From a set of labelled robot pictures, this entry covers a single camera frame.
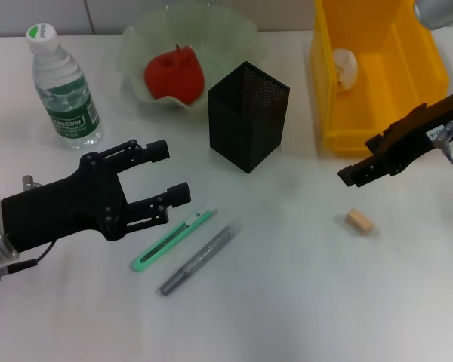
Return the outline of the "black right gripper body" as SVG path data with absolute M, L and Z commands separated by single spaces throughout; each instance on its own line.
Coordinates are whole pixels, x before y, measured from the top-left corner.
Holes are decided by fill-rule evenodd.
M 392 169 L 404 171 L 435 148 L 432 138 L 453 121 L 453 94 L 431 106 L 423 103 L 382 133 L 366 141 L 372 156 L 385 157 Z

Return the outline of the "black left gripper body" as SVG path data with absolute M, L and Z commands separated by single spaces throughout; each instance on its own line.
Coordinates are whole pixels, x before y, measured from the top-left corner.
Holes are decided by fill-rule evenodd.
M 71 176 L 4 198 L 4 233 L 18 252 L 85 230 L 117 241 L 126 234 L 125 205 L 111 160 L 92 152 Z

